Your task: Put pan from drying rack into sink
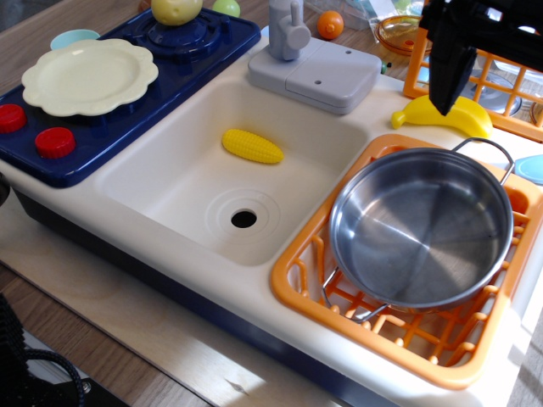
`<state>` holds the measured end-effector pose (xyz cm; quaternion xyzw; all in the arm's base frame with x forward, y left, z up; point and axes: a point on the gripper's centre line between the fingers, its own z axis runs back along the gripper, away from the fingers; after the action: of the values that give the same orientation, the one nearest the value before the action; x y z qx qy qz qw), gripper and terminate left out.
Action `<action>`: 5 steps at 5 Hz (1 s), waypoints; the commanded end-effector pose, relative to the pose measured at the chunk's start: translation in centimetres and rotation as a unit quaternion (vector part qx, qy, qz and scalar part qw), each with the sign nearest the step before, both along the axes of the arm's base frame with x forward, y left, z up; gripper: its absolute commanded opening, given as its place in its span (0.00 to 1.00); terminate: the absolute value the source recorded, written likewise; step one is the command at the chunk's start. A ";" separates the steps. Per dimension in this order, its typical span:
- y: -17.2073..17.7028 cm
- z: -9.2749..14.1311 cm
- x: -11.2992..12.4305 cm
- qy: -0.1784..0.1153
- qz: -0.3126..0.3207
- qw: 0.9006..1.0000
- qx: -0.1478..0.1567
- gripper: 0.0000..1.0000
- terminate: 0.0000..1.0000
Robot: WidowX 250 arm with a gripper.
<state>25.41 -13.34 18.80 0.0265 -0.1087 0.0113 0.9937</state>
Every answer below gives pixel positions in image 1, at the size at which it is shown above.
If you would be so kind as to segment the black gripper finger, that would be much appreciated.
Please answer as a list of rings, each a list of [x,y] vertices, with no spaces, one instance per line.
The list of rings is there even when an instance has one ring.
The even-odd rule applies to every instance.
[[[429,99],[442,115],[451,111],[477,58],[475,47],[435,40],[429,57]]]

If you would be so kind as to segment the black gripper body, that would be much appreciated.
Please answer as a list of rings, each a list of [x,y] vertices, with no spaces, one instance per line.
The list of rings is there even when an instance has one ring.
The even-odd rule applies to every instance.
[[[420,26],[433,43],[434,70],[461,73],[480,50],[542,71],[541,1],[430,1]]]

